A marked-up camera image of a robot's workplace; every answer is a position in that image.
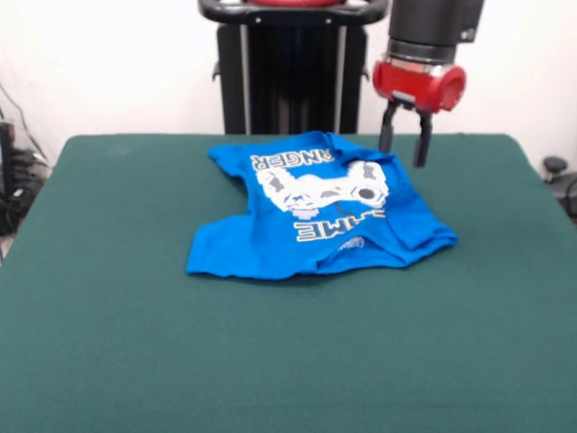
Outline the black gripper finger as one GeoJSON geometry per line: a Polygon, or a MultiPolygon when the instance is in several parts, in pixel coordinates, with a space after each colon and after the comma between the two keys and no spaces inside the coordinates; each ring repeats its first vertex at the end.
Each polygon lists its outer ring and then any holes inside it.
{"type": "Polygon", "coordinates": [[[390,152],[394,135],[393,118],[398,110],[398,101],[389,101],[382,117],[379,150],[381,152],[390,152]]]}
{"type": "Polygon", "coordinates": [[[417,168],[423,168],[426,165],[426,159],[432,137],[432,115],[427,112],[419,112],[420,134],[417,137],[413,165],[417,168]]]}

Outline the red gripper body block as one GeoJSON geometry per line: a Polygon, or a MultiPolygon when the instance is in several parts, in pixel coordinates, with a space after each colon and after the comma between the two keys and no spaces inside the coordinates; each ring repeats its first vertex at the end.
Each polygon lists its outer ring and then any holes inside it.
{"type": "Polygon", "coordinates": [[[388,101],[407,103],[417,110],[452,111],[462,99],[466,73],[453,64],[425,65],[388,57],[372,72],[376,92],[388,101]]]}

